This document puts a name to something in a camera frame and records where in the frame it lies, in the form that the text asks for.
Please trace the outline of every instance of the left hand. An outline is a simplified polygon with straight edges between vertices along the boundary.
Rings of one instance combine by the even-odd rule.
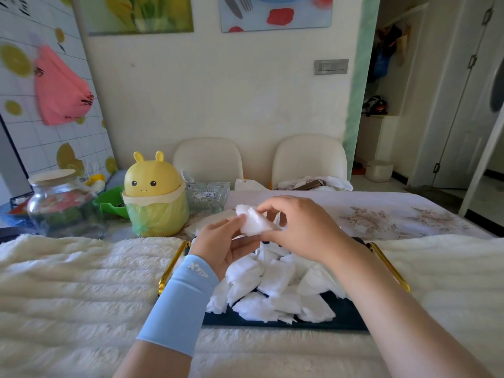
[[[222,281],[233,262],[251,254],[261,244],[260,236],[234,239],[241,235],[240,228],[245,221],[246,216],[240,215],[207,225],[199,232],[191,247],[190,254],[195,254],[205,260],[219,281]]]

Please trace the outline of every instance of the chair backrest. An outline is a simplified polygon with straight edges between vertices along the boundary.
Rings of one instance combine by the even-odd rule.
[[[173,166],[195,181],[228,181],[234,188],[236,179],[243,179],[241,158],[238,147],[229,139],[194,138],[180,142]]]
[[[273,160],[271,183],[305,176],[347,178],[347,161],[341,143],[322,134],[301,134],[280,142]]]

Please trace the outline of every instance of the light switch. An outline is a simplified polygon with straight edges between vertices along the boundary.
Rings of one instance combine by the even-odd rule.
[[[315,61],[313,74],[346,74],[348,73],[348,59],[329,59]]]

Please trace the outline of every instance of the pink cloth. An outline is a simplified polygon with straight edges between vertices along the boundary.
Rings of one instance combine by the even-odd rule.
[[[89,85],[48,45],[40,47],[35,66],[35,93],[45,124],[73,122],[89,112],[94,100]]]

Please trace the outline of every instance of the green bowl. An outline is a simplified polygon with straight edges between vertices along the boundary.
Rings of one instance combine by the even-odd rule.
[[[119,186],[99,194],[96,202],[100,205],[101,211],[129,219],[128,210],[123,203],[123,190],[124,187]]]

